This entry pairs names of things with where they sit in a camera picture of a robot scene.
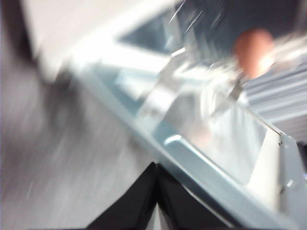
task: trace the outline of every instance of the floor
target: floor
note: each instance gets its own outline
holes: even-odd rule
[[[17,5],[1,6],[1,229],[84,227],[152,159],[79,85],[40,81]]]

